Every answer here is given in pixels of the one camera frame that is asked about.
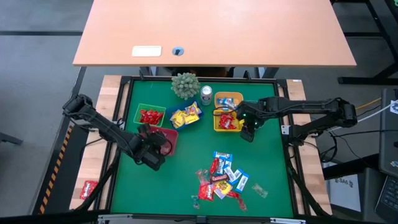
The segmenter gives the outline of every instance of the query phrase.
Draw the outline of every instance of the gray carpet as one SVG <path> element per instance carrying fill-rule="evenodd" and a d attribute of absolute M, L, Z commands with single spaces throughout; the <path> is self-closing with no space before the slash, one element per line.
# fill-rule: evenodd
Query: gray carpet
<path fill-rule="evenodd" d="M 382 1 L 373 1 L 392 39 L 398 40 L 394 23 Z M 92 1 L 0 0 L 0 30 L 83 30 Z M 363 5 L 336 4 L 344 31 L 373 31 L 376 26 Z M 61 107 L 70 95 L 78 68 L 72 66 L 79 37 L 0 36 L 0 131 L 24 140 L 23 145 L 0 144 L 0 217 L 30 212 L 39 180 L 46 169 L 51 146 L 61 120 Z M 381 86 L 339 85 L 339 76 L 371 77 L 392 62 L 386 43 L 378 38 L 349 38 L 356 68 L 282 68 L 276 78 L 303 80 L 307 99 L 342 97 L 362 105 L 380 97 Z M 238 68 L 242 76 L 245 69 Z M 137 68 L 88 68 L 81 92 L 96 101 L 103 75 L 137 75 Z M 379 117 L 349 131 L 379 128 Z M 378 135 L 347 137 L 359 156 L 378 151 Z M 317 143 L 326 150 L 330 137 Z M 340 142 L 336 159 L 355 156 Z"/>

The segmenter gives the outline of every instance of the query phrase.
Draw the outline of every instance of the silver can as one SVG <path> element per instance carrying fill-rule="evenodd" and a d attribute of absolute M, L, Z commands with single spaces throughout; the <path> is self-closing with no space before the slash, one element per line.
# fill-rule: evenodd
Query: silver can
<path fill-rule="evenodd" d="M 213 90 L 210 86 L 204 86 L 200 90 L 200 101 L 203 106 L 211 104 L 211 97 L 213 96 Z"/>

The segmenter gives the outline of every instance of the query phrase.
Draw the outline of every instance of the wooden table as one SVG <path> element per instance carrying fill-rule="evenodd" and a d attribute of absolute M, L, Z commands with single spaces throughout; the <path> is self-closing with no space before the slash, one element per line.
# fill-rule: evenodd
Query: wooden table
<path fill-rule="evenodd" d="M 96 110 L 108 119 L 113 116 L 114 107 L 116 104 L 116 98 L 118 96 L 118 91 L 120 87 L 121 76 L 107 75 L 104 77 L 101 90 L 99 92 L 98 101 L 96 104 Z M 289 91 L 289 98 L 291 100 L 305 100 L 304 89 L 301 80 L 287 80 L 287 86 Z M 126 104 L 128 87 L 124 87 L 124 92 L 121 100 L 121 107 L 119 118 L 123 115 L 124 106 Z M 279 88 L 280 96 L 284 93 L 282 88 Z M 294 114 L 293 115 L 295 124 L 305 124 L 310 122 L 310 116 L 308 114 Z M 97 132 L 89 133 L 87 142 L 98 139 L 99 135 Z M 316 144 L 313 138 L 307 138 L 307 142 Z M 84 181 L 95 180 L 98 181 L 101 172 L 101 166 L 104 160 L 106 142 L 99 141 L 97 143 L 91 144 L 86 147 L 81 161 L 80 170 L 75 184 L 75 189 L 73 191 L 72 200 L 70 202 L 70 208 L 76 208 L 79 206 L 83 200 L 80 199 L 80 192 L 83 188 Z M 113 160 L 114 151 L 116 145 L 112 148 L 112 153 L 109 158 L 109 163 Z M 309 191 L 312 193 L 317 202 L 322 206 L 322 208 L 331 214 L 330 202 L 328 194 L 326 192 L 325 181 L 323 179 L 322 167 L 319 160 L 319 155 L 317 149 L 311 145 L 304 145 L 299 147 L 300 158 L 302 162 L 303 174 L 305 179 L 305 184 Z M 100 208 L 105 207 L 105 201 L 108 193 L 108 184 L 104 187 Z M 298 211 L 300 214 L 304 214 L 303 203 L 299 188 L 295 185 L 295 192 L 297 198 Z"/>
<path fill-rule="evenodd" d="M 134 46 L 162 53 L 133 57 Z M 95 0 L 73 64 L 356 65 L 329 0 Z"/>

